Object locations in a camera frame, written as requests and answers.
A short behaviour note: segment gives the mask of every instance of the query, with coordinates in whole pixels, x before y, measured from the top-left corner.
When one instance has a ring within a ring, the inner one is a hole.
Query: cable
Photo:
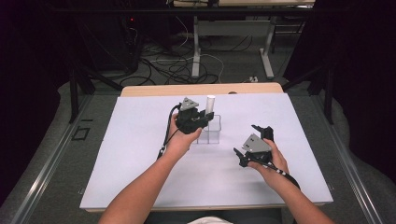
[[[180,107],[181,107],[181,104],[175,105],[175,106],[171,109],[171,112],[169,113],[168,125],[166,126],[165,139],[163,140],[163,146],[161,147],[160,151],[158,152],[157,160],[158,160],[158,159],[163,155],[163,153],[165,152],[166,144],[168,144],[169,140],[171,140],[171,138],[172,138],[172,137],[175,135],[175,133],[178,131],[178,129],[175,130],[175,132],[172,133],[171,137],[168,139],[168,134],[169,134],[169,129],[170,129],[170,127],[171,127],[171,119],[172,119],[173,112],[174,112],[176,109],[180,109]]]

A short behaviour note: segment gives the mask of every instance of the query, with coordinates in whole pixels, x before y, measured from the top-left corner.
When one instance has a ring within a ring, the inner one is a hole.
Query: metal frame
[[[356,168],[355,163],[351,159],[348,149],[343,144],[340,136],[338,135],[338,132],[334,128],[334,125],[331,125],[327,121],[326,116],[323,114],[323,103],[321,102],[320,97],[318,95],[315,95],[315,96],[311,96],[311,98],[313,99],[318,114],[320,114],[320,117],[324,125],[327,127],[332,137],[332,140],[334,141],[335,153],[338,156],[341,166],[343,167],[344,172],[346,174],[346,178],[348,179],[349,184],[355,193],[356,199],[361,205],[361,210],[366,216],[368,223],[370,224],[384,223],[382,221],[381,216],[376,211],[375,206],[372,202],[372,199],[370,198],[370,195],[368,194],[366,187],[364,187],[363,181],[359,176],[358,169]]]
[[[50,182],[50,179],[52,178],[52,175],[55,173],[56,167],[62,159],[62,155],[64,154],[64,151],[66,150],[70,142],[71,136],[78,126],[79,118],[83,114],[83,111],[87,109],[92,97],[92,95],[84,96],[84,99],[82,100],[79,109],[81,113],[77,115],[74,123],[71,123],[67,126],[58,146],[50,154],[49,158],[41,169],[40,174],[35,180],[35,183],[30,188],[29,193],[23,200],[20,208],[12,219],[11,224],[22,224],[28,222],[30,215],[32,215],[32,213],[34,212],[38,201],[43,195],[44,190],[46,189],[48,183]]]

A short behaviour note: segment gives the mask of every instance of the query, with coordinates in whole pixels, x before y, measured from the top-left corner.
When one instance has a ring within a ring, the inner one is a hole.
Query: black curtain
[[[396,4],[318,0],[315,7],[349,10],[308,20],[285,78],[293,81],[317,65],[335,64],[333,97],[349,123],[349,148],[396,182]]]
[[[59,105],[67,69],[32,1],[0,2],[0,203],[35,154]]]

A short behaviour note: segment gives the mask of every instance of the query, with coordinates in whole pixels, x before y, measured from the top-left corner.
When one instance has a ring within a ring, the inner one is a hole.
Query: black cable
[[[298,184],[297,180],[294,179],[294,177],[292,177],[291,175],[289,175],[288,173],[284,172],[281,169],[278,169],[276,166],[274,166],[271,162],[268,162],[267,164],[262,164],[266,167],[269,167],[273,170],[275,170],[278,174],[285,176],[291,183],[293,183],[293,185],[295,185],[298,189],[300,189],[300,185]]]
[[[158,160],[158,159],[163,155],[163,153],[165,152],[166,144],[168,144],[169,140],[170,140],[170,139],[175,135],[175,133],[178,131],[178,129],[177,129],[174,133],[172,133],[171,137],[168,139],[168,134],[169,134],[169,129],[170,129],[170,127],[171,127],[171,119],[172,119],[173,112],[174,112],[176,109],[180,109],[180,107],[181,107],[181,104],[175,105],[175,106],[171,109],[171,112],[169,113],[168,125],[167,125],[167,127],[166,127],[166,133],[165,133],[165,139],[163,140],[163,146],[161,147],[160,151],[158,152],[157,160]]]

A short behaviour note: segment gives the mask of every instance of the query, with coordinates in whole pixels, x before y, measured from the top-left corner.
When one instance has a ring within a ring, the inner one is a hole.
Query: table leg
[[[192,63],[192,77],[199,76],[201,50],[199,48],[198,18],[194,16],[194,60]]]
[[[268,79],[274,78],[274,72],[272,70],[270,60],[268,58],[268,52],[271,48],[271,41],[274,36],[275,26],[276,26],[276,17],[272,17],[270,21],[270,25],[268,26],[267,36],[265,37],[264,49],[260,49],[260,55],[262,56],[262,64],[264,65],[265,75],[267,75]]]

